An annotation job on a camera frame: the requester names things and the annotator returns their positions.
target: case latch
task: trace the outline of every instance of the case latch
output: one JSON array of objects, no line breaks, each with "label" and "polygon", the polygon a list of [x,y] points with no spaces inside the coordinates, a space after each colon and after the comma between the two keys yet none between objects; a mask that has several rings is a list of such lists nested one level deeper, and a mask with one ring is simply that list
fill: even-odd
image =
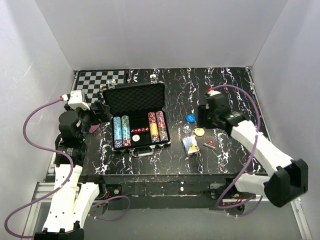
[{"label": "case latch", "polygon": [[107,84],[108,84],[108,89],[110,90],[110,89],[115,89],[115,79],[110,79],[110,80],[108,80],[108,82],[107,82]]},{"label": "case latch", "polygon": [[151,84],[156,84],[157,83],[157,75],[151,74],[150,75],[150,82],[151,82]]}]

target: poker chip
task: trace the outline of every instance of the poker chip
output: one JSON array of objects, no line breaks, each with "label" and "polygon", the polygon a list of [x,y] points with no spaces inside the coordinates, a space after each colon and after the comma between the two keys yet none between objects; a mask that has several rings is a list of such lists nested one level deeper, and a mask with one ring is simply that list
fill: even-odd
[{"label": "poker chip", "polygon": [[115,116],[113,118],[113,139],[114,139],[114,148],[121,148],[122,144],[122,127],[121,127],[121,118]]},{"label": "poker chip", "polygon": [[196,121],[196,117],[193,114],[187,115],[185,119],[188,121],[188,123],[194,123]]},{"label": "poker chip", "polygon": [[149,127],[150,127],[151,142],[158,143],[160,142],[160,138],[158,133],[156,114],[154,112],[149,112],[148,120],[149,120]]},{"label": "poker chip", "polygon": [[132,136],[132,140],[134,142],[138,142],[140,140],[140,136],[138,134]]},{"label": "poker chip", "polygon": [[155,113],[156,115],[156,121],[158,123],[158,133],[159,133],[159,138],[160,141],[168,141],[168,134],[167,134],[167,129],[166,129],[166,121],[165,121],[165,116],[162,111],[157,111]]},{"label": "poker chip", "polygon": [[194,132],[198,137],[202,137],[205,134],[205,130],[203,128],[196,128]]},{"label": "poker chip", "polygon": [[130,135],[130,124],[129,124],[129,117],[124,115],[121,117],[122,123],[122,141],[124,147],[131,146],[131,135]]}]

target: black foam lining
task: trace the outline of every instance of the black foam lining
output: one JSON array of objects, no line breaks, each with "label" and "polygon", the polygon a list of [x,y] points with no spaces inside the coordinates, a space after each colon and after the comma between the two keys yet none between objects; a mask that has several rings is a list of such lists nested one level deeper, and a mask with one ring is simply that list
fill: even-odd
[{"label": "black foam lining", "polygon": [[102,94],[106,104],[110,106],[110,113],[114,116],[154,112],[165,106],[165,85],[163,83],[117,85],[115,89],[105,90]]}]

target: case handle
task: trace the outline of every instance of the case handle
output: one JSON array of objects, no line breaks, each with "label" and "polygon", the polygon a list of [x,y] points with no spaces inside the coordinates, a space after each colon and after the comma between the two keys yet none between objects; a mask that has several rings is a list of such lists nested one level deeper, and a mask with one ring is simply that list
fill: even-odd
[{"label": "case handle", "polygon": [[130,153],[132,155],[132,157],[135,158],[142,158],[142,157],[146,157],[146,156],[152,156],[155,152],[155,146],[150,146],[151,151],[150,152],[145,152],[145,153],[138,153],[138,155],[135,155],[135,149],[131,149]]}]

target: cable connector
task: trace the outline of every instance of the cable connector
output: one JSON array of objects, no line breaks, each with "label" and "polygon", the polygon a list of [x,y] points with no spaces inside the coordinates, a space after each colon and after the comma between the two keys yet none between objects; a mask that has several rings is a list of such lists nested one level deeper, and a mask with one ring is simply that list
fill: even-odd
[{"label": "cable connector", "polygon": [[68,97],[67,94],[64,94],[64,95],[60,96],[60,98],[62,98],[64,102],[69,100],[69,97]]}]

